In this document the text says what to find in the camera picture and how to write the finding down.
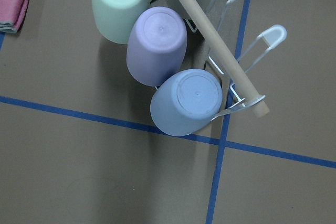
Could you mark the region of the blue plastic cup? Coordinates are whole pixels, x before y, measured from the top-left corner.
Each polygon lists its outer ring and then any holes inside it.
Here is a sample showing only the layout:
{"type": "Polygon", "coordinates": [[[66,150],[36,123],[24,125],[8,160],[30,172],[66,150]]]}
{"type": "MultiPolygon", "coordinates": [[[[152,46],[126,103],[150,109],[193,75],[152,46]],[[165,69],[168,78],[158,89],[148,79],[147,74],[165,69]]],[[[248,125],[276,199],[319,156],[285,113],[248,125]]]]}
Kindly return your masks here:
{"type": "Polygon", "coordinates": [[[155,92],[150,113],[167,135],[185,136],[205,127],[219,111],[223,92],[219,81],[202,69],[183,70],[155,92]]]}

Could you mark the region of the purple plastic cup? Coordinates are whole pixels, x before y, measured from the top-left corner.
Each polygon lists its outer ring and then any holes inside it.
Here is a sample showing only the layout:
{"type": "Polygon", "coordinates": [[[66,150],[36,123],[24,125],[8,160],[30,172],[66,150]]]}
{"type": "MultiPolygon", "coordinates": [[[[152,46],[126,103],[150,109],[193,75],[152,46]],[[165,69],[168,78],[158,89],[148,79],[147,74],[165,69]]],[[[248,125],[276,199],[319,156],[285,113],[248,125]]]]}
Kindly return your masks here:
{"type": "Polygon", "coordinates": [[[180,15],[164,6],[152,7],[135,22],[127,46],[127,68],[146,86],[160,86],[177,73],[187,48],[187,31],[180,15]]]}

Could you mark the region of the green plastic cup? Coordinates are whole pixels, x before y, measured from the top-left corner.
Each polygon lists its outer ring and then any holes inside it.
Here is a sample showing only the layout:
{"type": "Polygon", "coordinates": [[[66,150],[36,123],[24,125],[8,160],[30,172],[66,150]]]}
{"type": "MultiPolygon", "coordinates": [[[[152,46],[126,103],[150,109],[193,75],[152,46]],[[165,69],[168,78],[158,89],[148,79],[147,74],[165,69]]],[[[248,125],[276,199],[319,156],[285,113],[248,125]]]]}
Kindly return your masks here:
{"type": "Polygon", "coordinates": [[[96,27],[107,40],[127,44],[133,25],[149,5],[150,0],[92,0],[96,27]]]}

